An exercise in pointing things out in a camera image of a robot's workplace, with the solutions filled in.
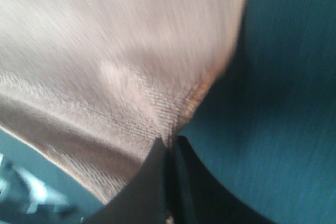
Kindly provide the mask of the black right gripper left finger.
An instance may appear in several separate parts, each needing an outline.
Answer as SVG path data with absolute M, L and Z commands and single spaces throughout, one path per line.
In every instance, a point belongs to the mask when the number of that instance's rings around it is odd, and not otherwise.
M 166 223 L 166 165 L 168 149 L 162 139 L 153 146 L 136 175 L 86 224 Z

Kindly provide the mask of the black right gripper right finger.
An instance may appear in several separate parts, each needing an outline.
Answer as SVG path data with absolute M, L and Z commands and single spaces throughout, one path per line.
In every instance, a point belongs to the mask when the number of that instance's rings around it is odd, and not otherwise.
M 231 194 L 179 136 L 174 144 L 175 223 L 270 223 Z

